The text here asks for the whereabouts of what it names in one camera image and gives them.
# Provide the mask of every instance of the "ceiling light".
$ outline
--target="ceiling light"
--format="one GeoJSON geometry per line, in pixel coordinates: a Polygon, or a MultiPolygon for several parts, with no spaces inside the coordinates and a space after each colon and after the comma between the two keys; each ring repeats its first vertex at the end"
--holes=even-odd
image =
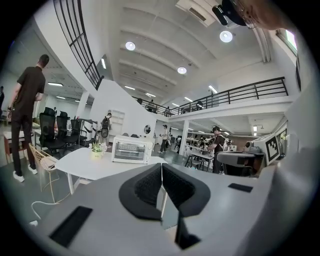
{"type": "Polygon", "coordinates": [[[130,89],[130,90],[135,90],[135,88],[132,88],[132,87],[129,87],[129,86],[124,86],[125,88],[128,88],[128,89],[130,89]]]}
{"type": "Polygon", "coordinates": [[[213,88],[213,86],[212,85],[209,85],[209,88],[215,93],[215,94],[217,94],[218,93],[218,91],[215,89],[215,88],[213,88]]]}
{"type": "Polygon", "coordinates": [[[194,102],[193,100],[187,98],[187,97],[184,97],[186,100],[190,101],[190,102],[194,102]]]}
{"type": "Polygon", "coordinates": [[[127,48],[129,51],[133,51],[136,49],[136,45],[133,42],[127,42],[125,44],[125,48],[127,48]]]}
{"type": "Polygon", "coordinates": [[[101,59],[101,64],[102,64],[102,67],[106,70],[107,68],[106,68],[106,63],[104,58],[101,59]]]}
{"type": "Polygon", "coordinates": [[[185,73],[187,73],[187,69],[184,66],[179,67],[177,71],[181,75],[184,75],[185,73]]]}
{"type": "Polygon", "coordinates": [[[156,97],[156,96],[154,96],[154,95],[152,95],[152,94],[150,94],[150,93],[146,93],[145,95],[147,95],[147,96],[152,96],[152,97],[156,97]]]}
{"type": "Polygon", "coordinates": [[[51,86],[64,86],[62,83],[57,83],[57,82],[48,82],[48,85],[51,85],[51,86]]]}
{"type": "Polygon", "coordinates": [[[222,31],[220,33],[220,39],[224,43],[229,43],[232,40],[232,34],[229,31],[222,31]]]}

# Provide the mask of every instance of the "potted plant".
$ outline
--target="potted plant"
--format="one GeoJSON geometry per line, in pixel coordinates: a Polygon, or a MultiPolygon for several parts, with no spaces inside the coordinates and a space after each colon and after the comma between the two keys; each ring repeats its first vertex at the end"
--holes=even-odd
{"type": "Polygon", "coordinates": [[[90,143],[89,149],[91,149],[91,159],[101,159],[104,153],[107,151],[106,143],[90,143]]]}

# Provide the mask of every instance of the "wicker chair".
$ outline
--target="wicker chair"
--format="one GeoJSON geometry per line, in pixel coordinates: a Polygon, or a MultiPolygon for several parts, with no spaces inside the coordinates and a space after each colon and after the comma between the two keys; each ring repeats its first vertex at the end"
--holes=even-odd
{"type": "Polygon", "coordinates": [[[70,195],[70,193],[63,199],[59,200],[59,201],[56,201],[55,200],[55,197],[54,197],[54,193],[53,193],[53,190],[52,190],[52,182],[55,182],[57,180],[60,179],[59,177],[59,174],[57,172],[57,168],[56,168],[56,162],[57,162],[57,159],[52,157],[51,155],[47,154],[46,152],[42,151],[42,150],[37,150],[35,148],[34,145],[32,145],[31,143],[29,143],[29,147],[31,149],[31,152],[34,156],[34,159],[36,161],[36,163],[38,164],[38,166],[41,166],[48,174],[49,174],[49,180],[50,182],[44,186],[44,188],[42,188],[42,182],[41,182],[41,175],[40,175],[40,189],[41,189],[41,192],[43,190],[45,190],[45,188],[50,185],[50,188],[51,188],[51,195],[52,195],[52,199],[53,199],[53,202],[54,203],[59,203],[61,202],[62,200],[66,199],[67,196],[70,195]],[[51,180],[51,174],[53,172],[56,172],[58,178],[54,179],[54,180],[51,180]]]}

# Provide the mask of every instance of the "toaster oven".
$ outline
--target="toaster oven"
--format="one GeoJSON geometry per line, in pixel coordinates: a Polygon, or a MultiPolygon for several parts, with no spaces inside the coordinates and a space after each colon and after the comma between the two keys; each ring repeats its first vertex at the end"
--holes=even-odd
{"type": "Polygon", "coordinates": [[[142,138],[117,135],[113,139],[112,162],[147,164],[154,143],[142,138]]]}

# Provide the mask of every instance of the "small plant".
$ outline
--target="small plant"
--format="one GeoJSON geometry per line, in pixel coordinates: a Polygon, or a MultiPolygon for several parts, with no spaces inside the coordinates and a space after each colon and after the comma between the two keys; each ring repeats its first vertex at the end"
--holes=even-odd
{"type": "Polygon", "coordinates": [[[92,152],[105,152],[106,151],[106,143],[90,143],[89,149],[92,149],[92,152]]]}

